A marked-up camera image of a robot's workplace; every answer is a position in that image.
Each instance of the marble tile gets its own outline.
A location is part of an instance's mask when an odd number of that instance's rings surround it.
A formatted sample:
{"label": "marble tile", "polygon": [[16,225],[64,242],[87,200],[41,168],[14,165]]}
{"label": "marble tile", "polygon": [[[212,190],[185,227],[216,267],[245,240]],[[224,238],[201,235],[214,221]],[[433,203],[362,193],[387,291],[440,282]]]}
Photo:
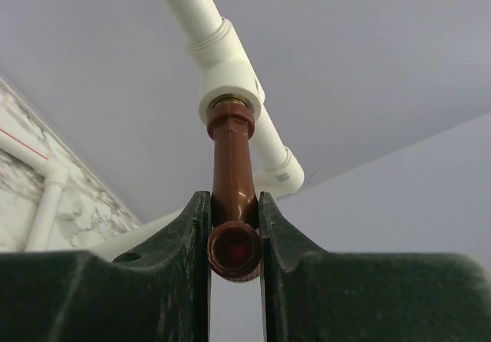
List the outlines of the marble tile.
{"label": "marble tile", "polygon": [[[140,225],[2,81],[0,127],[70,169],[49,249],[90,247]],[[42,182],[31,167],[0,150],[0,252],[24,248]]]}

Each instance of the brown pipe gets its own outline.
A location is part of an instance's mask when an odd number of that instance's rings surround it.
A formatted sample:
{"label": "brown pipe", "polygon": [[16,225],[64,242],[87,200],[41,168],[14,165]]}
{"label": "brown pipe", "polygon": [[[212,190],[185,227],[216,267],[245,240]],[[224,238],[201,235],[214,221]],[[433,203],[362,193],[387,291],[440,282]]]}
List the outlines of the brown pipe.
{"label": "brown pipe", "polygon": [[242,101],[224,99],[209,110],[207,130],[215,141],[209,264],[230,281],[248,281],[257,275],[261,260],[249,154],[254,116]]}

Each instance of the robotic claw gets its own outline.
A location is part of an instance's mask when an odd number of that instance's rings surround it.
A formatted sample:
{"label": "robotic claw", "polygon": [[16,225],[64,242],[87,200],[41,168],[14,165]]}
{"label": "robotic claw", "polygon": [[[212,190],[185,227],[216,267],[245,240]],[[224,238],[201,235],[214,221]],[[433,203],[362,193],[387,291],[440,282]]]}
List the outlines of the robotic claw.
{"label": "robotic claw", "polygon": [[323,250],[271,195],[257,200],[248,107],[227,96],[208,115],[213,194],[196,192],[155,235],[112,262],[86,251],[0,255],[2,340],[208,341],[210,268],[231,281],[261,275],[268,342],[491,340],[478,265]]}

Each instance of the ceiling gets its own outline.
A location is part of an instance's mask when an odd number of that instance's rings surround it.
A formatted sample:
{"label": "ceiling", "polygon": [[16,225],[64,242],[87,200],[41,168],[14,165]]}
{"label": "ceiling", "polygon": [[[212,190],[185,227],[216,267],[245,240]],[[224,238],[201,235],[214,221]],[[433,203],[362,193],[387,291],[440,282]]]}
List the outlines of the ceiling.
{"label": "ceiling", "polygon": [[[491,112],[491,0],[216,0],[313,186]],[[209,189],[198,74],[161,0],[0,0],[0,72],[148,222]]]}

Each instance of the white pipe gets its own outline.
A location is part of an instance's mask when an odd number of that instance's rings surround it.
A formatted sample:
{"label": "white pipe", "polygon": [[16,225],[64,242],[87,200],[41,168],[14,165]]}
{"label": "white pipe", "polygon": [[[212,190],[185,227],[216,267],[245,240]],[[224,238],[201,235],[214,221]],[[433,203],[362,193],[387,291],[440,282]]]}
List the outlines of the white pipe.
{"label": "white pipe", "polygon": [[61,194],[70,176],[66,166],[55,159],[48,159],[38,151],[0,129],[0,149],[28,164],[44,177],[43,194],[26,242],[26,251],[44,251],[48,246]]}
{"label": "white pipe", "polygon": [[131,250],[163,229],[166,225],[176,219],[182,211],[183,210],[180,209],[153,222],[147,223],[146,225],[142,225],[137,229],[103,242],[102,244],[93,246],[88,250],[106,261],[113,261],[118,255]]}
{"label": "white pipe", "polygon": [[283,145],[263,106],[265,95],[232,23],[220,18],[213,0],[164,0],[189,39],[189,55],[201,73],[199,115],[206,123],[209,105],[223,94],[244,97],[256,121],[251,145],[262,169],[255,173],[258,190],[273,196],[296,192],[304,172],[292,152]]}

